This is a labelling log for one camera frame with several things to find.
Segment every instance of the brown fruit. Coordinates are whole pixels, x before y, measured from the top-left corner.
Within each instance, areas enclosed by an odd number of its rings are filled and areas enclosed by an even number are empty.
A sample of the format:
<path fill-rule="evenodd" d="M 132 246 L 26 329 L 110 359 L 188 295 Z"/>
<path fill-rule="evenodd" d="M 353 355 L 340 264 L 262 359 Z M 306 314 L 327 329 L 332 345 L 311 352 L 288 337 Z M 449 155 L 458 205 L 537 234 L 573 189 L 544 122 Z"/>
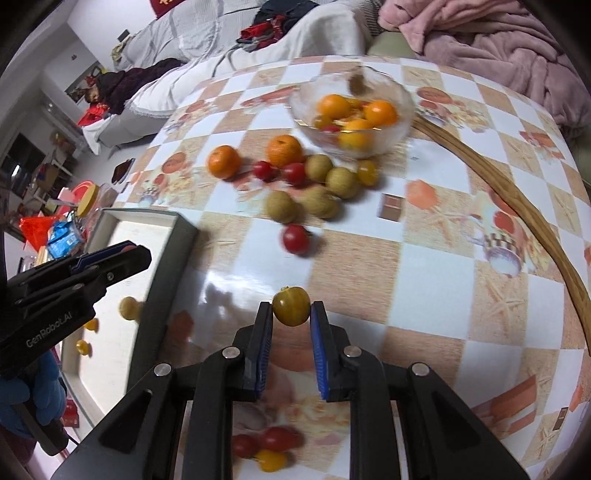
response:
<path fill-rule="evenodd" d="M 332 160 L 326 155 L 316 154 L 306 160 L 306 176 L 317 183 L 324 183 L 332 168 Z"/>
<path fill-rule="evenodd" d="M 287 192 L 274 190 L 265 200 L 267 215 L 279 223 L 291 223 L 297 216 L 297 204 Z"/>
<path fill-rule="evenodd" d="M 326 176 L 326 188 L 342 199 L 350 199 L 359 190 L 359 180 L 348 168 L 336 167 Z"/>
<path fill-rule="evenodd" d="M 311 215 L 318 218 L 332 218 L 339 213 L 340 202 L 321 185 L 315 185 L 306 190 L 302 197 L 302 204 Z"/>

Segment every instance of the pillow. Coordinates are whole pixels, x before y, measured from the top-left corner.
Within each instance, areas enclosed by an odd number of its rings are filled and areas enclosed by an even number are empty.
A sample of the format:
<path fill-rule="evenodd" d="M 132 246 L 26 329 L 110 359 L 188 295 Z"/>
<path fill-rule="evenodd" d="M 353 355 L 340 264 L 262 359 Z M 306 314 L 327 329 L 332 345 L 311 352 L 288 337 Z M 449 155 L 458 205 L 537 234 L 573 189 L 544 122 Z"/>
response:
<path fill-rule="evenodd" d="M 156 18 L 162 17 L 169 10 L 172 10 L 178 4 L 184 2 L 184 0 L 150 0 L 152 9 L 156 14 Z"/>

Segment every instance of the hand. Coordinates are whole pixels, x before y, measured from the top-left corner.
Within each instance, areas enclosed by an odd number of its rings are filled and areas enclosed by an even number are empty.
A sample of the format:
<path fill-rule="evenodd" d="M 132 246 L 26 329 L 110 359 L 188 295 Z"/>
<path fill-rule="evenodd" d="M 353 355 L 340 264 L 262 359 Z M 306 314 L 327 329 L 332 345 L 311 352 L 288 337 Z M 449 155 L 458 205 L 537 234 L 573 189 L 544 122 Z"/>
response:
<path fill-rule="evenodd" d="M 33 386 L 33 402 L 37 407 L 37 421 L 45 426 L 60 419 L 66 410 L 66 392 L 59 383 L 60 370 L 51 352 L 39 359 L 39 371 Z M 12 405 L 26 402 L 31 397 L 25 382 L 15 378 L 0 378 L 0 424 L 15 435 L 32 438 L 28 428 Z"/>

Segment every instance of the orange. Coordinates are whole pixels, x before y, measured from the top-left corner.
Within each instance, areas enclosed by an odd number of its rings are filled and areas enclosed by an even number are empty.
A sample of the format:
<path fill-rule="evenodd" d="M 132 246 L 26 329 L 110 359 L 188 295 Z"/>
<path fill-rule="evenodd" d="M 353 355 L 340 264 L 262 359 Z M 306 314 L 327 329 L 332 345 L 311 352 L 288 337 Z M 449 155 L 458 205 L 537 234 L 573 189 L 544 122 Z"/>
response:
<path fill-rule="evenodd" d="M 345 97 L 335 93 L 322 97 L 316 109 L 320 115 L 326 115 L 332 120 L 351 115 L 351 104 Z"/>
<path fill-rule="evenodd" d="M 267 144 L 267 158 L 271 165 L 283 168 L 290 163 L 304 159 L 300 141 L 292 135 L 277 135 Z"/>
<path fill-rule="evenodd" d="M 230 145 L 215 148 L 207 158 L 207 168 L 214 177 L 222 180 L 231 179 L 242 165 L 238 152 Z"/>
<path fill-rule="evenodd" d="M 339 133 L 339 145 L 344 150 L 369 151 L 373 144 L 371 132 L 356 132 L 356 130 L 370 130 L 373 125 L 367 120 L 358 118 L 347 122 Z"/>
<path fill-rule="evenodd" d="M 384 127 L 398 121 L 398 112 L 394 105 L 386 100 L 374 100 L 363 107 L 365 118 L 374 127 Z"/>

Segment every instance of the red bag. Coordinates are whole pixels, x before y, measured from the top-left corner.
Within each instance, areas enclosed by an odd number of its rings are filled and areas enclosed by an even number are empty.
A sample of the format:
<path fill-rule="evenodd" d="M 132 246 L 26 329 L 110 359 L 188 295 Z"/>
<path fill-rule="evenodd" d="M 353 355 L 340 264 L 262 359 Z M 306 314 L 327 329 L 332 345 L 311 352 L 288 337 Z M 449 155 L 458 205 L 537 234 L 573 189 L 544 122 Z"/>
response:
<path fill-rule="evenodd" d="M 27 241 L 39 251 L 41 247 L 47 245 L 47 232 L 58 218 L 58 216 L 26 217 L 21 219 L 18 226 Z"/>
<path fill-rule="evenodd" d="M 178 4 L 184 2 L 184 0 L 150 0 L 152 8 L 156 14 L 156 18 L 162 17 L 169 10 L 172 10 Z"/>

